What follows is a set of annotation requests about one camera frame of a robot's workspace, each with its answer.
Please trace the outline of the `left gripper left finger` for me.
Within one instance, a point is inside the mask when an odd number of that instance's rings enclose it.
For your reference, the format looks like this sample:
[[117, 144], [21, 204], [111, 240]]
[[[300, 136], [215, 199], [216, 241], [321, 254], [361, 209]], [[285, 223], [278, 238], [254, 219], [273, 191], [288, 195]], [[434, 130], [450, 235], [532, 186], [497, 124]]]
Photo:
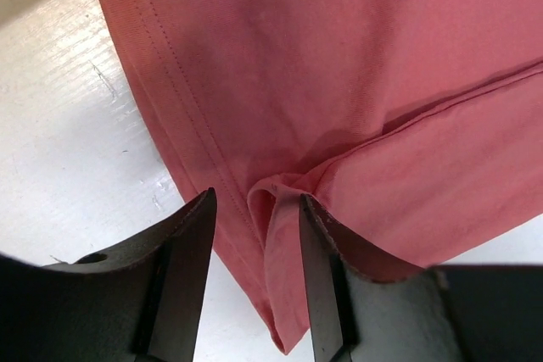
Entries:
[[208, 189], [73, 264], [1, 258], [4, 361], [189, 361], [216, 228]]

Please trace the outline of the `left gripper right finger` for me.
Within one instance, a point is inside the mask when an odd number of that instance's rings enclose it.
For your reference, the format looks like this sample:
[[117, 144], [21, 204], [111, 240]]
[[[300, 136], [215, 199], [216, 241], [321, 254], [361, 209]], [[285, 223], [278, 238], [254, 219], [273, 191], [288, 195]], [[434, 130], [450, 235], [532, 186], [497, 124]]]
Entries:
[[539, 361], [538, 265], [399, 259], [299, 202], [299, 239], [317, 361]]

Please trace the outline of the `salmon pink t-shirt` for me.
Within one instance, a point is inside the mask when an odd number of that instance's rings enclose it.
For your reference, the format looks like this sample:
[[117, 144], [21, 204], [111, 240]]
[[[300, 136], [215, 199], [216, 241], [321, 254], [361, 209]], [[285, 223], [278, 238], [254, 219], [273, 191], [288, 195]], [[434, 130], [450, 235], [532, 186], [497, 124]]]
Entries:
[[415, 265], [542, 212], [542, 0], [99, 0], [184, 200], [290, 352], [299, 197]]

